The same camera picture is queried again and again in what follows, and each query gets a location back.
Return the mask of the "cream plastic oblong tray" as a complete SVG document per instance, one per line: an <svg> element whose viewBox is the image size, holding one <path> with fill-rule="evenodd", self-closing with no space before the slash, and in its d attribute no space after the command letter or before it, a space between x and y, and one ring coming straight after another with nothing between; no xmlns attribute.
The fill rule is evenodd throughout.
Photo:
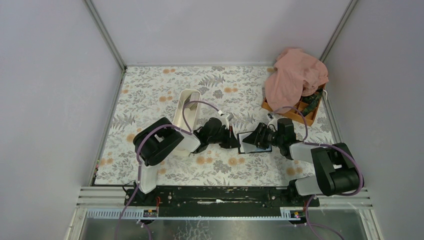
<svg viewBox="0 0 424 240"><path fill-rule="evenodd" d="M200 93L198 90L194 89L184 89L180 95L177 102L176 111L172 124L185 130L191 132L194 130L195 125L197 124L198 114L200 112L200 107L198 103L195 107L189 109L184 106L184 102L191 93ZM178 144L178 146L172 151L172 154L179 157L188 157L191 153L196 150L200 141L196 138L194 134L182 133L184 139Z"/></svg>

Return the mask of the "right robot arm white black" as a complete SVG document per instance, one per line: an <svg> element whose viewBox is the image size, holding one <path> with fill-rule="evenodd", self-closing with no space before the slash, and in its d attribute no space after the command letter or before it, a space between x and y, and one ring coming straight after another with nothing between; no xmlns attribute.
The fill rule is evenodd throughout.
<svg viewBox="0 0 424 240"><path fill-rule="evenodd" d="M288 160L313 165L314 175L289 182L287 190L292 197L351 196L364 186L364 178L345 143L329 145L300 141L289 118L272 119L268 124L261 122L239 142L245 153L276 147Z"/></svg>

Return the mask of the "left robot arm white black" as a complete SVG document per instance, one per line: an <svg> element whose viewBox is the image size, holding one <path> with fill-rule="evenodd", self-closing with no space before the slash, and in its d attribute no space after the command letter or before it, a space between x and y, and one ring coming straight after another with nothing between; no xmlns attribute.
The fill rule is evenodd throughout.
<svg viewBox="0 0 424 240"><path fill-rule="evenodd" d="M136 189L143 194L152 192L157 187L157 171L175 149L181 148L189 154L198 154L211 144L223 149L240 147L233 127L223 116L211 117L203 126L189 132L162 117L152 125L139 132L133 139L138 174Z"/></svg>

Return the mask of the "wooden organizer box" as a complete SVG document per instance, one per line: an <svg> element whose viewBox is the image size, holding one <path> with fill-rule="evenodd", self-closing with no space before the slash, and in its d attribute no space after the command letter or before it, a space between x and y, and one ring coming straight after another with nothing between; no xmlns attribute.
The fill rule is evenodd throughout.
<svg viewBox="0 0 424 240"><path fill-rule="evenodd" d="M324 87L322 84L315 90L307 90L305 96L303 88L270 87L265 91L261 107L298 123L306 121L310 127L318 115Z"/></svg>

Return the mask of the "pink cloth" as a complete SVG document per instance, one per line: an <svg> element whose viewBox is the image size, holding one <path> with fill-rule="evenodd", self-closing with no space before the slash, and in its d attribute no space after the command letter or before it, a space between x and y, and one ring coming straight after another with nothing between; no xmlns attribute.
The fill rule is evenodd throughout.
<svg viewBox="0 0 424 240"><path fill-rule="evenodd" d="M288 111L281 107L295 106L301 97L308 97L329 82L327 67L301 48L288 47L276 58L272 73L264 83L269 107L279 114Z"/></svg>

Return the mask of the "floral patterned table mat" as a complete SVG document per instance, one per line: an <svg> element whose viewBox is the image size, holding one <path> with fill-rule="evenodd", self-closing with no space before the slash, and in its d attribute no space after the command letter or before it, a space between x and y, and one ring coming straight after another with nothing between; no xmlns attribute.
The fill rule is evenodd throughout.
<svg viewBox="0 0 424 240"><path fill-rule="evenodd" d="M217 115L234 115L235 133L252 131L266 123L262 108L265 80L274 72L267 66L132 66L126 70L95 185L125 185L138 176L133 139L162 117L174 118L179 96L197 90L203 103L197 126ZM290 180L312 176L311 163L288 160L272 152L239 154L237 149L209 145L199 154L170 155L157 171L160 185L286 186Z"/></svg>

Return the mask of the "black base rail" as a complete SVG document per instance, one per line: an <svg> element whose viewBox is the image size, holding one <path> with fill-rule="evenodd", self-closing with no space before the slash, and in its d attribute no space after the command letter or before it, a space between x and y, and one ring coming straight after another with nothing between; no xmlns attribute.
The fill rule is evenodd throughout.
<svg viewBox="0 0 424 240"><path fill-rule="evenodd" d="M149 193L123 189L125 204L153 207L159 217L281 217L283 208L304 210L308 196L285 187L157 186Z"/></svg>

